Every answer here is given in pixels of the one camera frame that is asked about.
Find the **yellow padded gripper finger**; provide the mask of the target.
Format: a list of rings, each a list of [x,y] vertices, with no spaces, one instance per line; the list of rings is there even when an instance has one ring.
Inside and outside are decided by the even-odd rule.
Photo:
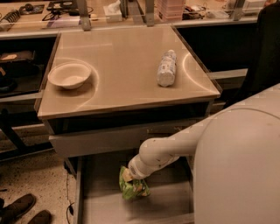
[[[128,168],[125,168],[122,171],[122,178],[125,182],[130,182],[133,179],[132,175],[130,174],[130,170]]]

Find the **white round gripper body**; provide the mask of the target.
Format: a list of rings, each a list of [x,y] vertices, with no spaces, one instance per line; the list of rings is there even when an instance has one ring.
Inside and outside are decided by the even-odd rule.
[[[141,160],[139,155],[129,161],[128,168],[134,179],[145,179],[151,175],[150,167]]]

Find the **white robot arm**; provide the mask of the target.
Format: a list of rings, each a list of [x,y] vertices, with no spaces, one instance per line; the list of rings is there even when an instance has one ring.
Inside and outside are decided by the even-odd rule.
[[[280,84],[144,141],[129,175],[145,179],[188,155],[195,224],[280,224]]]

